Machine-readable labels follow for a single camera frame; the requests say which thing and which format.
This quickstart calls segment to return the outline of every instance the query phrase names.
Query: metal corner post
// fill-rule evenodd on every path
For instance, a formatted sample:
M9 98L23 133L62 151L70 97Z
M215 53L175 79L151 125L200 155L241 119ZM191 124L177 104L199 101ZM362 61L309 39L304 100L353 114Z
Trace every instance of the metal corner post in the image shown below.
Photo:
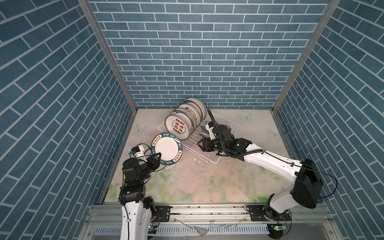
M115 58L113 57L113 54L111 52L111 49L108 46L107 40L104 37L103 32L101 31L100 25L96 19L96 15L92 10L91 4L89 3L89 0L78 0L81 9L84 12L84 15L86 19L88 20L89 25L91 26L91 29L93 33L95 34L95 37L104 52L104 55L116 77L117 82L119 83L125 98L127 99L129 105L132 108L132 111L134 113L137 112L137 107L135 105L135 102L132 99L131 94L129 93L128 87L124 82L123 76L121 75L121 72L118 68L118 65L115 61Z
M120 148L119 148L119 152L118 152L118 154L116 155L115 161L114 161L114 163L113 163L113 165L112 165L112 168L111 168L111 170L110 170L110 172L109 172L109 176L108 176L107 181L106 181L106 183L105 183L105 186L104 186L104 188L103 188L103 192L101 193L101 196L100 196L100 199L99 199L99 204L103 204L103 203L104 203L104 200L105 200L105 198L106 198L106 196L107 196L108 189L109 189L109 187L110 187L110 185L111 185L113 176L114 176L115 171L116 171L116 169L117 169L117 166L118 166L118 164L119 164L119 160L120 160L120 158L121 158L121 155L122 155L122 152L123 152L123 150L124 150L125 144L127 143L128 136L129 136L129 132L130 132L131 129L132 129L132 126L133 126L133 122L134 122L134 120L135 120L135 117L136 117L136 113L133 113L131 119L129 120L128 127L127 127L127 129L126 129L126 131L125 131L124 138L123 138L123 140L121 141Z
M327 26L329 20L331 19L333 13L335 12L337 6L339 5L341 0L329 0L329 3L327 7L324 10L323 15L321 16L321 19L319 23L316 25L315 29L313 30L313 33L308 40L307 45L305 46L302 54L300 55L299 59L297 60L296 65L293 67L292 72L290 76L287 79L286 84L284 85L283 89L281 90L280 95L278 96L276 102L272 106L272 110L274 112L279 109L281 106L285 96L288 94L289 89L292 87L293 83L295 82L297 76L299 75L299 72L303 68L305 62L307 61L309 55L312 52L312 49L315 47L317 41L319 40L321 34L323 33L325 27Z

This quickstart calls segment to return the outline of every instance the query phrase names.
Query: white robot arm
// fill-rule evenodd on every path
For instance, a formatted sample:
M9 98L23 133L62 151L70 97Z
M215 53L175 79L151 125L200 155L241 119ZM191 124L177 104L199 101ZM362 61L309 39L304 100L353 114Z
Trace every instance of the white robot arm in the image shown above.
M289 159L266 151L246 139L235 139L227 126L218 125L211 111L212 122L206 125L209 138L203 138L198 146L204 152L217 151L226 156L238 158L262 166L279 174L291 185L279 193L270 195L263 207L264 215L270 220L278 220L281 213L292 207L302 205L313 209L323 187L315 163ZM124 185L121 187L119 202L122 204L122 230L120 240L147 240L150 220L158 221L154 201L145 196L145 183L154 170L159 168L161 153L144 155L142 145L132 148L134 158L123 163Z
M283 191L270 195L264 206L266 217L274 220L287 209L298 205L311 209L316 207L323 180L312 160L306 159L301 162L289 159L266 151L249 140L236 139L228 126L216 123L209 109L208 113L212 120L205 126L209 138L203 138L198 142L203 152L217 151L221 156L257 164L279 174L291 183Z

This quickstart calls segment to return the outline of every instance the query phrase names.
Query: floral surface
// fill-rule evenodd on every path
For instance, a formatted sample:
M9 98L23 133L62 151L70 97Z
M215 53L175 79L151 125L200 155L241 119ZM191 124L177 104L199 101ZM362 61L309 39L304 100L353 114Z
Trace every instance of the floral surface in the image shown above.
M171 112L167 109L139 110L118 164L105 202L117 202L122 184L122 163L139 143L150 144L160 133L157 127ZM240 125L235 137L249 139L282 156L288 156L268 110L212 110ZM155 202L266 202L268 196L290 184L279 175L255 164L221 157L208 163L184 149L174 165L154 172L146 184L146 196Z

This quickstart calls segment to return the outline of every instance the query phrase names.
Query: blue brick wall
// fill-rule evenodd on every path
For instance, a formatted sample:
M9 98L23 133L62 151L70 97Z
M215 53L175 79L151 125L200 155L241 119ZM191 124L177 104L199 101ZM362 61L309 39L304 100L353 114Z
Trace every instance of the blue brick wall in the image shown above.
M271 108L328 0L91 0L139 108Z
M0 2L0 239L78 237L132 111L77 0Z
M351 240L384 239L383 12L342 0L277 111L299 158L339 179L325 201Z

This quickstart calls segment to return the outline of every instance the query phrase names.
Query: ceramic plate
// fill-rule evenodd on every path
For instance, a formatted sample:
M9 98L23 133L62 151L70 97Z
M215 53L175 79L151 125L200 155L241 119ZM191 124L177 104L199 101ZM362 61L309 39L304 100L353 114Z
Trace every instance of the ceramic plate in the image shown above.
M200 101L197 98L188 98L184 102L186 102L186 101L192 101L200 107L201 113L203 115L203 119L202 119L202 121L203 121L205 119L205 117L207 116L207 109L205 108L205 105L202 103L202 101Z
M192 105L188 104L188 103L184 103L184 104L181 104L179 106L179 108L184 108L186 109L187 111L189 111L193 117L195 118L196 122L200 122L200 115L199 115L199 110L197 110L196 108L194 108Z
M161 152L161 164L175 164L183 153L181 141L172 133L160 133L153 139L151 144L151 153L156 154L159 152Z
M196 120L187 110L183 108L176 108L170 114L180 116L182 119L184 119L189 127L190 133L196 129Z
M200 123L203 121L203 113L201 112L200 107L192 101L188 101L187 104L192 105L192 107L194 107L197 110L197 112L200 116L200 119L198 119L198 122L199 122L198 125L200 125Z
M167 116L164 125L168 132L176 135L180 140L186 140L189 137L190 131L187 123L179 116Z

